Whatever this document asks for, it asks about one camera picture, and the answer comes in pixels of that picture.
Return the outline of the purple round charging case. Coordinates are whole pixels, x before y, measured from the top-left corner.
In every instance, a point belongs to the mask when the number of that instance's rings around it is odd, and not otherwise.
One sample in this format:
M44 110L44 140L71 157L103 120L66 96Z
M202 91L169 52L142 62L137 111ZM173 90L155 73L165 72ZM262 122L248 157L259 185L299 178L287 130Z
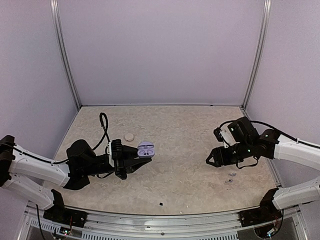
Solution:
M152 158L155 155L155 145L149 141L143 141L137 146L139 158Z

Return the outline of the left silver frame post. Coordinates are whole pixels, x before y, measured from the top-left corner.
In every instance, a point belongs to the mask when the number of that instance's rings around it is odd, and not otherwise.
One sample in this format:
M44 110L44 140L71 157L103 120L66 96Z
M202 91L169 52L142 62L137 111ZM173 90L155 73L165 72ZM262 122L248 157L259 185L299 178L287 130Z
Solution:
M51 13L52 13L52 19L53 19L53 25L55 29L55 34L57 38L57 44L62 60L63 69L66 75L67 83L70 88L71 96L74 102L74 105L79 111L82 107L81 100L79 97L79 93L73 78L68 53L66 49L66 44L64 41L64 35L63 35L63 28L62 28L62 22L60 18L60 12L59 12L59 3L57 0L50 0L50 7L51 7Z

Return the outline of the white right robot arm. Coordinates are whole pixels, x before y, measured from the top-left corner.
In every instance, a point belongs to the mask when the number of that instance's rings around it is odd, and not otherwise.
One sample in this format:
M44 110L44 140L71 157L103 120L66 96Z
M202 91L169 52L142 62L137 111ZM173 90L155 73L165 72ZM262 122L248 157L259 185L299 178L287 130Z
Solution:
M320 169L320 147L315 143L294 138L283 131L266 124L267 129L259 134L253 126L254 121L247 117L226 121L235 144L227 141L227 134L221 127L214 129L216 139L223 143L221 147L213 148L205 162L215 168L238 165L244 159L260 157L270 160L285 160L300 164L315 170ZM310 181L291 187L274 188L269 190L256 210L256 218L266 222L276 210L283 210L299 204L308 204L320 199L320 179L316 177Z

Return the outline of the silver frame post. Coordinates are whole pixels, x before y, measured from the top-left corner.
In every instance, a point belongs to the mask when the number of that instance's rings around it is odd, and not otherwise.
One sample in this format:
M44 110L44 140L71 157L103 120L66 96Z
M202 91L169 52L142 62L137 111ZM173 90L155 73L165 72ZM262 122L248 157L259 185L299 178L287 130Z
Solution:
M73 78L68 53L66 49L66 44L64 41L64 35L63 35L63 28L62 28L62 22L60 18L60 12L59 12L59 3L57 0L50 0L50 7L51 7L51 13L52 13L52 19L53 19L53 25L55 29L55 34L57 38L57 44L62 60L63 69L66 75L67 83L70 88L71 96L74 102L74 105L79 111L82 107L81 100L79 97L79 93Z
M249 102L254 90L254 85L258 75L261 59L263 56L265 40L268 32L272 1L265 0L263 3L264 5L263 5L263 12L262 12L262 20L261 20L261 25L260 25L259 35L258 35L257 47L256 47L254 59L253 59L252 69L249 75L248 85L247 85L244 99L241 105L244 111L246 111L249 106Z

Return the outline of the pink earbud charging case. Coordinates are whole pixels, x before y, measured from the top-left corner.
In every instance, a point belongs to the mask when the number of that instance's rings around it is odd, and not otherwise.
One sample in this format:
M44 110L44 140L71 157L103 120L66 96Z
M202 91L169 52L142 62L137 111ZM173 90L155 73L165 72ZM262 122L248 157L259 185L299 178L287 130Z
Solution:
M135 139L135 136L132 133L127 133L125 134L124 139L127 142L132 142Z

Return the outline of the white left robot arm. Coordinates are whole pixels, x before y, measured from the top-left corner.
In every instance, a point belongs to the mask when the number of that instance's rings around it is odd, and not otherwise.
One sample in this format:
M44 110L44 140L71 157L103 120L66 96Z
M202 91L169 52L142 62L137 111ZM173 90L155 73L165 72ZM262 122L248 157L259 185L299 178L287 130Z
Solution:
M62 195L34 182L31 178L51 182L67 190L81 190L90 184L89 177L115 174L126 180L143 165L152 161L155 146L148 141L137 147L123 145L120 139L107 144L105 153L96 155L89 144L79 139L67 150L67 159L54 161L27 151L7 135L0 141L0 186L11 190L43 210L49 210L57 221L70 218Z

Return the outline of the right silver frame post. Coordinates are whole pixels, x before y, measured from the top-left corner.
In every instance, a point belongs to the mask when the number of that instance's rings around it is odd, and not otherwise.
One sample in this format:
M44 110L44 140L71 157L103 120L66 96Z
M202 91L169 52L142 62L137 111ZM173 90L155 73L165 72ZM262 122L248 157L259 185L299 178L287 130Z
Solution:
M261 59L263 56L265 40L268 32L272 1L265 0L263 3L264 5L263 5L263 12L262 12L262 20L261 20L261 25L260 25L259 35L258 35L257 47L256 47L254 59L253 59L252 69L249 75L248 85L247 85L244 99L241 105L244 111L246 111L249 106L249 102L254 90L254 85L258 75Z

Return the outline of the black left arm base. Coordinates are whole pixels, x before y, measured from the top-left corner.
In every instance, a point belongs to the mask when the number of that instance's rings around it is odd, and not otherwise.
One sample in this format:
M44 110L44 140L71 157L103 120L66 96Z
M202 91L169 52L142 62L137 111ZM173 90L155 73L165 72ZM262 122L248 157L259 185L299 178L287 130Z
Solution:
M88 214L85 211L65 207L61 193L54 189L51 192L53 206L44 211L43 218L70 227L84 228Z

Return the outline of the silver front aluminium rail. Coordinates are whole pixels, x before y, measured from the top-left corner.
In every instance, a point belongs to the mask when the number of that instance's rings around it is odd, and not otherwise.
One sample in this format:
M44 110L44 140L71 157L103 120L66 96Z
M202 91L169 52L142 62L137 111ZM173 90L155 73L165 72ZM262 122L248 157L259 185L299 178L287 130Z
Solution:
M267 223L242 226L238 210L204 214L139 215L85 209L83 227L44 219L28 203L22 218L19 240L257 240L256 232Z

